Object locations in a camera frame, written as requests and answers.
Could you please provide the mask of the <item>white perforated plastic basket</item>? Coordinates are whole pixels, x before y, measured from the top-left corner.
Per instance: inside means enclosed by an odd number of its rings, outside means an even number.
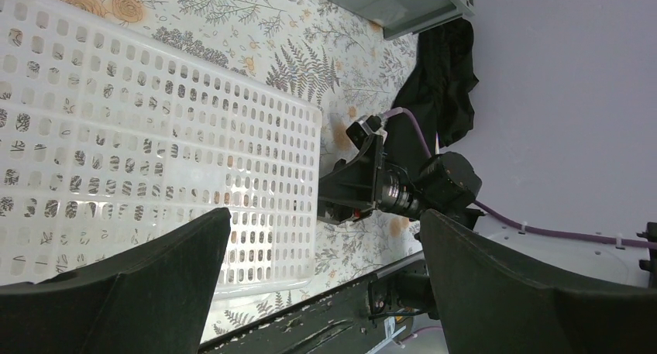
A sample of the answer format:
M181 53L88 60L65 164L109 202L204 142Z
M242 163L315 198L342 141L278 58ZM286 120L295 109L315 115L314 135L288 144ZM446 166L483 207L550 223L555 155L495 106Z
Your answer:
M1 282L40 282L215 208L215 296L315 271L322 114L57 0L1 0Z

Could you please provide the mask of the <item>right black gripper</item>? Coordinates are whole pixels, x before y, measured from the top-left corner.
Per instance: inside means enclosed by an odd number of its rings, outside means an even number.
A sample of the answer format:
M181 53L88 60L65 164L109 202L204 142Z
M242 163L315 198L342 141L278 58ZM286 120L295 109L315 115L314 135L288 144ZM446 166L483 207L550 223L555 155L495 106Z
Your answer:
M408 172L388 160L381 135L367 137L352 160L340 160L318 182L321 222L359 222L375 209L408 219L419 219L425 210Z

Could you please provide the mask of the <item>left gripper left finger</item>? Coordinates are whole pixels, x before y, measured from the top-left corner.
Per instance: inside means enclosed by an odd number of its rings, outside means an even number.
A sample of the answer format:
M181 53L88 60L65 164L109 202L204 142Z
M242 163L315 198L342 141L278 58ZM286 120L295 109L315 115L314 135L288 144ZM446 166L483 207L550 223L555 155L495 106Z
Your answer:
M140 246L1 289L3 353L195 353L231 228L216 208Z

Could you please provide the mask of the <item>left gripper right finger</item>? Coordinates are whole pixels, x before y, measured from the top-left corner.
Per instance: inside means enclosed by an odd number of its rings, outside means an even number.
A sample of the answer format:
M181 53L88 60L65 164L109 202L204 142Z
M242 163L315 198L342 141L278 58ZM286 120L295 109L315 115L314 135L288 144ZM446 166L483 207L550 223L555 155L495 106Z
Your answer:
M654 353L656 292L573 273L429 210L420 238L451 353Z

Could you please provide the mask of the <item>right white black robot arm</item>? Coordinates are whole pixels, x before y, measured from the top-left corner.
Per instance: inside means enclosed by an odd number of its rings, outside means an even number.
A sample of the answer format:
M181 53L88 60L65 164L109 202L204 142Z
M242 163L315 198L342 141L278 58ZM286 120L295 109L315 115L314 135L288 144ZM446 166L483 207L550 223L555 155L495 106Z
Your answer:
M622 284L656 286L656 224L636 239L539 229L510 220L476 201L480 178L453 152L425 161L415 179L384 152L384 139L362 139L350 161L340 160L318 183L318 219L333 225L359 222L375 211L416 221L435 209L475 233L542 262Z

